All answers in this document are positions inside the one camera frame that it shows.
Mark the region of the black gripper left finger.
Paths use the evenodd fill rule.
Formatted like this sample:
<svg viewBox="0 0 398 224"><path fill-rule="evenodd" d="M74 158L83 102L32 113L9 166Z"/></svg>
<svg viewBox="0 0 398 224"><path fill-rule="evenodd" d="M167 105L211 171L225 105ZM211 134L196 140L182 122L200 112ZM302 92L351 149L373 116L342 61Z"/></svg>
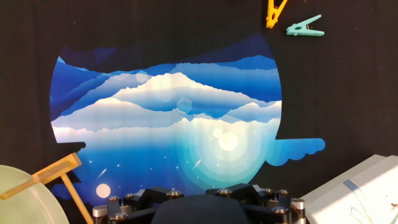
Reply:
<svg viewBox="0 0 398 224"><path fill-rule="evenodd" d="M183 196L179 190L163 187L140 189L123 197L110 196L106 205L93 208L94 224L148 224L159 205Z"/></svg>

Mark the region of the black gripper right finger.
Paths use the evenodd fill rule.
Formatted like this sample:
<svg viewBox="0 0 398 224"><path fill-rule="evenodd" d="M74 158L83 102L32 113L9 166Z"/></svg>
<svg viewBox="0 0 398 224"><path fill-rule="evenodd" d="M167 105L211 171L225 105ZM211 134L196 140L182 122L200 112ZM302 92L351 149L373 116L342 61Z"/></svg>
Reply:
<svg viewBox="0 0 398 224"><path fill-rule="evenodd" d="M285 189L262 189L258 185L236 184L223 189L208 189L205 193L238 201L251 223L307 223L305 200L291 197Z"/></svg>

